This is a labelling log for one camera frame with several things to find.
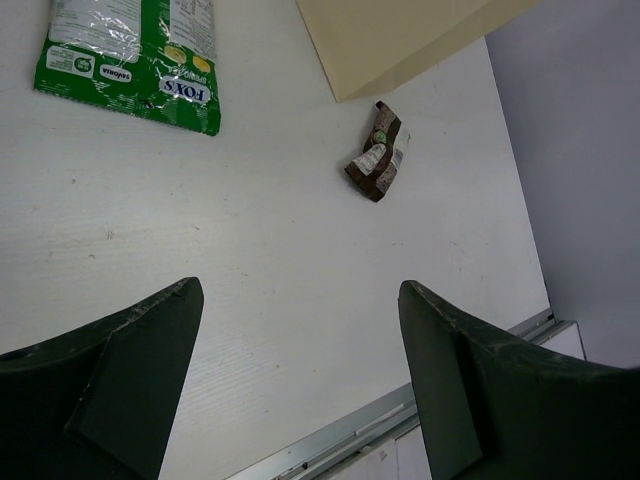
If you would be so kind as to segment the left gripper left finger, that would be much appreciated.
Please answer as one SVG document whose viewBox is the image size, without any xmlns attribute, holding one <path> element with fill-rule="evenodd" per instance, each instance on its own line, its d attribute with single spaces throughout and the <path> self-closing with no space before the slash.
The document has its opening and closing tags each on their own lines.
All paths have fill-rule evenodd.
<svg viewBox="0 0 640 480">
<path fill-rule="evenodd" d="M 3 354 L 2 478 L 158 478 L 203 307 L 188 277 Z"/>
</svg>

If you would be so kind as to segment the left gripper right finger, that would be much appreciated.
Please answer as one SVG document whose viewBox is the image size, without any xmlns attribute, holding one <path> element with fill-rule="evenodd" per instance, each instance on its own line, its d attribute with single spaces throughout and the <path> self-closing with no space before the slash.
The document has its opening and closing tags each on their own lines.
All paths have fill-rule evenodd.
<svg viewBox="0 0 640 480">
<path fill-rule="evenodd" d="M 559 354 L 414 280 L 399 321 L 435 479 L 635 479 L 639 373 Z"/>
</svg>

